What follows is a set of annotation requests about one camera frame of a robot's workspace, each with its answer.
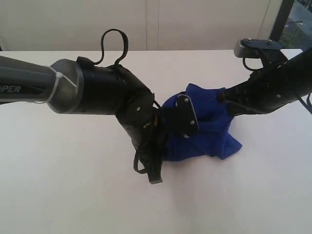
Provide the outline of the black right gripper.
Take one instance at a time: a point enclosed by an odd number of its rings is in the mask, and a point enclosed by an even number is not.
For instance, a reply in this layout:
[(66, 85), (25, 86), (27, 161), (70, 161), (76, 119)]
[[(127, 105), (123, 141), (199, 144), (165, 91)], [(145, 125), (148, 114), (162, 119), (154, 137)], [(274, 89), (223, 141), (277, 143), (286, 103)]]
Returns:
[(301, 98), (300, 58), (252, 72), (247, 81), (221, 90), (216, 95), (218, 102), (227, 101), (230, 116), (268, 114)]

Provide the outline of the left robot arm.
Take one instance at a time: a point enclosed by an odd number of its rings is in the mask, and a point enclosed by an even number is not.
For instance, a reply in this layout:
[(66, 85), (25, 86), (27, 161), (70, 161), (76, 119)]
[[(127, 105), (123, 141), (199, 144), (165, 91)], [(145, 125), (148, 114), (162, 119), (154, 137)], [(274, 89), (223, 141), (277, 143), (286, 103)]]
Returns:
[(165, 133), (154, 93), (118, 61), (99, 67), (88, 58), (42, 66), (0, 58), (0, 102), (46, 103), (58, 114), (114, 115), (136, 150), (134, 170), (162, 182)]

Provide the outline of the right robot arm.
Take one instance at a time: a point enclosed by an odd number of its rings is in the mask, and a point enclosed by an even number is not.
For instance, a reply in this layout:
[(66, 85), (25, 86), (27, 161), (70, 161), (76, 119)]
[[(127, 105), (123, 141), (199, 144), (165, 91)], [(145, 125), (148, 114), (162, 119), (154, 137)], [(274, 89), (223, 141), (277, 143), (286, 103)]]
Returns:
[(247, 81), (217, 94), (217, 101), (227, 104), (229, 115), (266, 115), (295, 101), (312, 111), (311, 49), (292, 59), (279, 49), (242, 46), (235, 53), (242, 59), (261, 59), (263, 66), (252, 69)]

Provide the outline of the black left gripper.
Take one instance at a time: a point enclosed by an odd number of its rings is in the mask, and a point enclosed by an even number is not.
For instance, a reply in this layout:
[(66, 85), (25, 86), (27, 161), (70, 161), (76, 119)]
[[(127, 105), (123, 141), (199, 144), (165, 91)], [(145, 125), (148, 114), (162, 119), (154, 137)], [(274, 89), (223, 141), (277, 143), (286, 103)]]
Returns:
[(119, 110), (119, 123), (136, 150), (134, 168), (141, 162), (150, 183), (161, 183), (164, 143), (167, 139), (162, 110), (151, 92), (131, 97)]

